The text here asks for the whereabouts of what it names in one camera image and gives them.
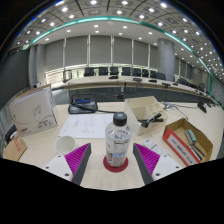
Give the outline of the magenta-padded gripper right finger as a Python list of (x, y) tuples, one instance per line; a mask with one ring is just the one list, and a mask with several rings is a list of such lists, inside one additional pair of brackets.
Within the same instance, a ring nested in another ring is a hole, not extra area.
[(133, 154), (145, 185), (182, 169), (168, 154), (157, 154), (137, 143), (133, 144)]

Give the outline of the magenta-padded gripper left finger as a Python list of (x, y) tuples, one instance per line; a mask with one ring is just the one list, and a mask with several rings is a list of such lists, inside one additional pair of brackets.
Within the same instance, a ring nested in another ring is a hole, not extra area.
[(91, 144), (87, 143), (67, 155), (57, 155), (43, 169), (65, 180), (80, 185), (91, 155)]

